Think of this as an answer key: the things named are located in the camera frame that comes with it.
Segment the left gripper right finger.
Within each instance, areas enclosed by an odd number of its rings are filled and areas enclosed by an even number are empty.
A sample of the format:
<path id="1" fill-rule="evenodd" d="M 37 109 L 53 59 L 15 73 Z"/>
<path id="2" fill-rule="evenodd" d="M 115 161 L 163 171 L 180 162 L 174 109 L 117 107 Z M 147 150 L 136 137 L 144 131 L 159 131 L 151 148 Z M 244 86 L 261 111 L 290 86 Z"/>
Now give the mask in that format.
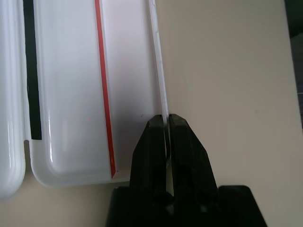
<path id="1" fill-rule="evenodd" d="M 169 115 L 173 189 L 189 189 L 195 194 L 217 196 L 217 185 L 206 149 L 188 122 Z"/>

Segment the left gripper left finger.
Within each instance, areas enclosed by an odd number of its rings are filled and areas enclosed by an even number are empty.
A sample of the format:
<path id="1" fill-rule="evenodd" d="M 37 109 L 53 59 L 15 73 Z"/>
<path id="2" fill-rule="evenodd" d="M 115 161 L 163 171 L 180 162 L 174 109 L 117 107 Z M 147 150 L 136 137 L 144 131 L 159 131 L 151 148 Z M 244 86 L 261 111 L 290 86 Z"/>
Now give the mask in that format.
<path id="1" fill-rule="evenodd" d="M 130 186 L 166 190 L 166 144 L 162 115 L 147 123 L 132 156 Z"/>

